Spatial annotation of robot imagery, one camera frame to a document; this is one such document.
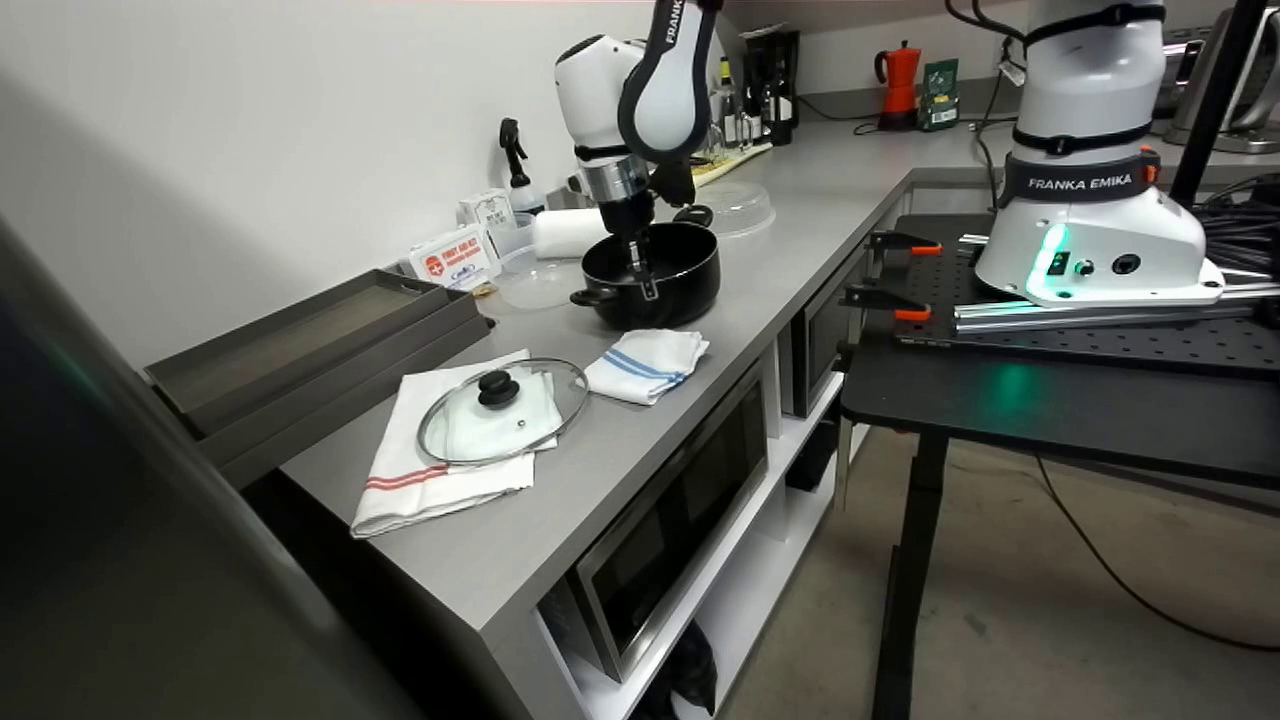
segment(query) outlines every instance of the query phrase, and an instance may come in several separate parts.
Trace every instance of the black table frame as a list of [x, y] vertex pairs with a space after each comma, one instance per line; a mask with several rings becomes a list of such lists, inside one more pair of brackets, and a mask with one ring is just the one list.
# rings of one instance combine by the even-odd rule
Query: black table frame
[[[993, 405], [1009, 377], [1021, 388]], [[920, 430], [885, 591], [877, 720], [913, 714], [915, 619], [954, 435], [1280, 493], [1280, 377], [1265, 372], [913, 346], [871, 319], [847, 360], [842, 412]]]

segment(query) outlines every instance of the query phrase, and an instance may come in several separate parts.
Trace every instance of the tray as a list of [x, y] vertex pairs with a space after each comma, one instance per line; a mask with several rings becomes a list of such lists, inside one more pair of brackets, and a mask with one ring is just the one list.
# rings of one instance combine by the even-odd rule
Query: tray
[[490, 327], [472, 297], [364, 270], [150, 377], [223, 476], [248, 485]]

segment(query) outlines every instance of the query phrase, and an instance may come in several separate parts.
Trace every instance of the green light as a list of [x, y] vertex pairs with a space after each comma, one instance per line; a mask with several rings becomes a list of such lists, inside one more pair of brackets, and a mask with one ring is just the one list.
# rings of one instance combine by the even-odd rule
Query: green light
[[1043, 405], [1043, 377], [1033, 363], [1009, 360], [989, 372], [977, 391], [986, 424], [999, 430], [1035, 427], [1052, 414], [1052, 407]]
[[1047, 268], [1059, 250], [1067, 250], [1074, 243], [1074, 229], [1067, 222], [1052, 222], [1040, 240], [1040, 250], [1035, 250], [1035, 262], [1033, 262], [1033, 276], [1028, 276], [1028, 293], [1033, 297], [1058, 297], [1052, 279], [1047, 279]]

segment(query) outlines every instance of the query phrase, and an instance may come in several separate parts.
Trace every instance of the red object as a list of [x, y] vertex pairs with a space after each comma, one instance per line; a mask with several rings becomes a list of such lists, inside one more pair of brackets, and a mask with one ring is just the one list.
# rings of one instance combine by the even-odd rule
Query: red object
[[909, 256], [945, 256], [945, 243], [913, 243]]
[[915, 129], [915, 66], [920, 49], [909, 38], [896, 51], [877, 51], [879, 129]]
[[896, 323], [929, 323], [932, 319], [932, 307], [900, 307], [891, 311]]

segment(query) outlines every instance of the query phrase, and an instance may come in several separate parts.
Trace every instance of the black pot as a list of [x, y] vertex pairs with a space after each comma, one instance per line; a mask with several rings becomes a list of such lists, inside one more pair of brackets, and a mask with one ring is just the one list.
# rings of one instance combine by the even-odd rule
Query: black pot
[[680, 327], [718, 302], [718, 235], [693, 222], [643, 229], [643, 270], [634, 268], [630, 240], [604, 240], [583, 256], [588, 287], [573, 302], [595, 307], [611, 327]]

